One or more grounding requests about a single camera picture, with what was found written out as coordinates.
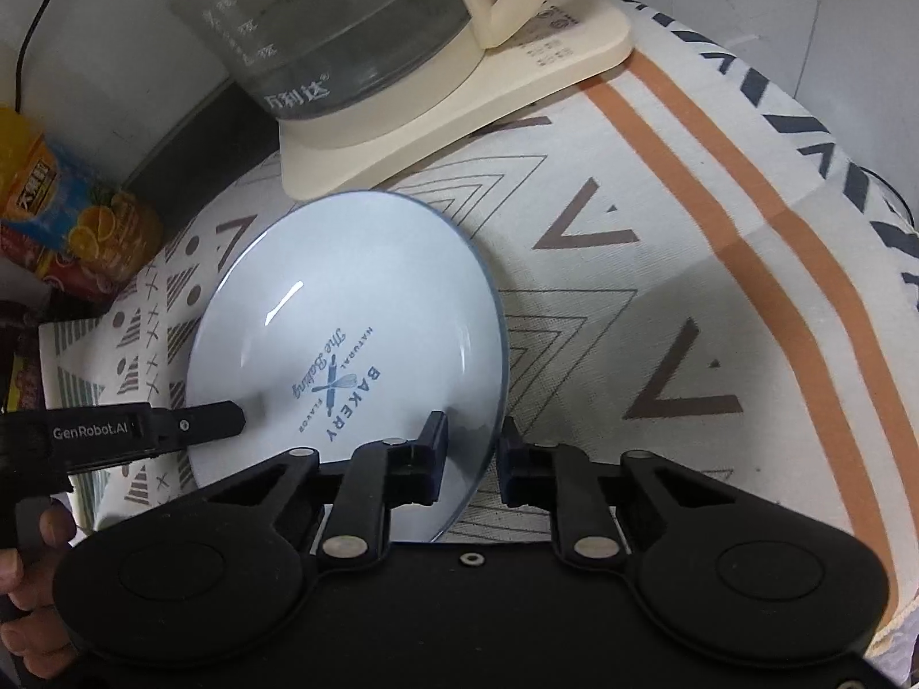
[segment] orange packaging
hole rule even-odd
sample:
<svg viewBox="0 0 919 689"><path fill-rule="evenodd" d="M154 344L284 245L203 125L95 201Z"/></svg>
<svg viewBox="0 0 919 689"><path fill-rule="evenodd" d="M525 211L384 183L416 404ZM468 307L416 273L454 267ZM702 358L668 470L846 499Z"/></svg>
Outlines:
<svg viewBox="0 0 919 689"><path fill-rule="evenodd" d="M48 250L5 224L0 224L0 254L41 281L81 300L105 303L118 292L118 286L104 274L91 272L69 254Z"/></svg>
<svg viewBox="0 0 919 689"><path fill-rule="evenodd" d="M162 243L155 212L130 192L100 183L41 135L23 140L29 126L18 114L9 114L0 107L0 145L6 141L10 149L6 172L0 172L6 182L0 216L47 249L80 259L113 282L127 282Z"/></svg>

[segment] white plate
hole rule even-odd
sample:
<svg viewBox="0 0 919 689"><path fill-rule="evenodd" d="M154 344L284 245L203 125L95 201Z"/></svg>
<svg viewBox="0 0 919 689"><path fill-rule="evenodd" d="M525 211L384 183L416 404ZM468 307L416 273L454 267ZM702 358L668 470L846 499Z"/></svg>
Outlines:
<svg viewBox="0 0 919 689"><path fill-rule="evenodd" d="M475 492L504 416L499 302L461 232L410 197L339 193L279 220L201 319L188 402L237 401L246 429L190 449L195 478L297 446L343 460L369 441L415 438L430 411L447 411L440 500L392 514L394 540L433 540Z"/></svg>

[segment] plate rim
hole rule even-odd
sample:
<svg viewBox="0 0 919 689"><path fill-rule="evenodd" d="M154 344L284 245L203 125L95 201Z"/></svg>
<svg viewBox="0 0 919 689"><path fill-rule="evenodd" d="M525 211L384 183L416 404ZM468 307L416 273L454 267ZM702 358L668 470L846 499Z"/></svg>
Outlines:
<svg viewBox="0 0 919 689"><path fill-rule="evenodd" d="M438 209L434 209L432 206L430 206L430 204L426 204L422 202L420 199L415 199L415 197L405 195L404 193L392 191L389 189L348 189L346 191L341 191L341 192L332 192L329 195L320 196L316 199L311 199L309 202L301 204L296 209L289 211L288 213L286 213L286 215L282 215L280 218L278 218L273 223L271 223L268 227L266 227L265 230L259 233L259 235L256 236L256 239L254 239L254 241L252 241L248 246L246 246L240 252L239 256L237 256L235 260L233 260L233 263L230 265L230 268L228 268L227 272L224 274L224 276L222 276L221 280L218 282L217 287L214 289L213 295L210 296L208 305L206 305L204 308L204 313L201 314L201 321L199 322L199 326L195 331L195 337L191 342L191 349L188 351L188 366L189 367L191 366L191 360L194 357L196 349L198 349L199 339L201 337L201 334L203 333L203 329L201 327L204 326L205 319L207 319L208 317L208 311L210 310L210 306L213 303L213 300L217 296L219 291L222 290L223 286L226 285L227 281L230 279L230 276L233 274L233 270L236 268L236 265L239 264L239 262L242 262L242 259L244 259L245 256L248 255L248 253L250 253L250 251L253 250L254 247L256 247L259 244L259 242L261 242L262 239L264 239L265 236L267 236L268 233L271 232L271 230L274 229L274 227L277 227L277 225L283 222L284 220L287 220L288 218L292 218L294 215L298 215L300 212L305 210L307 207L312 206L313 204L322 204L323 202L327 202L328 200L334 197L346 196L346 195L391 196L391 197L395 197L399 199L400 201L406 201L406 202L411 202L412 204L417 204L417 206L420 206L421 209L424 209L426 212L429 212L432 215L435 215L435 217L438 218L440 222L444 223L447 229L453 235L455 235L463 243L463 245L466 246L468 250L470 250L470 252L472 253L473 259L475 259L476 264L479 265L479 271L481 272L482 276L484 276L485 285L487 285L488 291L492 296L493 305L495 305L495 316L497 317L497 321L498 321L498 332L499 332L499 340L501 342L502 360L501 360L501 396L498 398L498 411L497 411L497 415L495 416L495 422L493 423L492 435L489 438L488 450L484 455L484 460L482 460L481 467L479 468L479 470L476 472L474 476L474 483L472 484L472 487L470 487L470 491L466 493L465 497L461 501L461 504L458 506L457 510L455 510L455 512L452 513L451 517L447 519L447 522L445 522L443 526L438 529L438 533L435 533L433 538L431 538L431 542L433 543L435 541L438 541L438 539L441 536L444 536L444 533L447 533L447 531L449 531L449 529L453 527L453 524L455 524L455 522L457 522L460 519L461 515L465 513L465 510L469 507L469 503L472 500L472 498L475 496L475 493L479 490L479 485L481 484L482 479L485 477L485 472L488 471L488 467L492 463L492 458L495 456L495 441L498 436L498 433L501 432L501 426L504 422L504 414L507 412L507 399L508 399L508 391L509 391L509 386L510 386L510 360L509 360L510 353L509 353L508 338L507 338L507 320L504 317L504 305L502 304L501 296L499 295L499 290L495 286L495 281L493 280L492 273L489 270L487 264L485 263L484 258L481 256L481 253L479 252L479 250L475 248L475 245L472 244L472 239L470 239L466 235L466 233L460 228L460 226L458 226L456 223L453 222L453 220L448 218L447 215L444 215ZM190 463L192 463L192 471L194 471L194 463L191 462L191 458L189 460L190 460Z"/></svg>

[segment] tablecloth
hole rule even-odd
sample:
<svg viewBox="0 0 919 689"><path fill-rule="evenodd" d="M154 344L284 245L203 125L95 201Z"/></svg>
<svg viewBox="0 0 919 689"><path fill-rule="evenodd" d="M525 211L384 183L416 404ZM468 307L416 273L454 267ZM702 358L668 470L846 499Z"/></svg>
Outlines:
<svg viewBox="0 0 919 689"><path fill-rule="evenodd" d="M624 66L385 185L447 215L487 262L527 440L604 461L648 448L854 533L890 575L872 655L902 680L919 588L919 238L777 86L620 2L637 43ZM182 405L219 279L294 207L279 174L274 155L233 183L106 316L41 329L50 407ZM80 522L194 484L182 454L99 472L79 483ZM446 538L548 531L539 510L501 508L492 471Z"/></svg>

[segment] human hand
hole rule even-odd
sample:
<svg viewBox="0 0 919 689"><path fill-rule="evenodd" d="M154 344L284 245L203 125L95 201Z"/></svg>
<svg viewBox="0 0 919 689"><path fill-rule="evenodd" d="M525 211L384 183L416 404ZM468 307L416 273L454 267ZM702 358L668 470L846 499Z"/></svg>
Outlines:
<svg viewBox="0 0 919 689"><path fill-rule="evenodd" d="M54 501L41 515L38 528L50 549L27 567L17 550L0 549L0 594L8 594L20 611L31 612L0 626L0 640L12 654L22 656L29 672L49 679L76 658L52 600L54 570L70 549L67 542L76 536L76 524L70 510Z"/></svg>

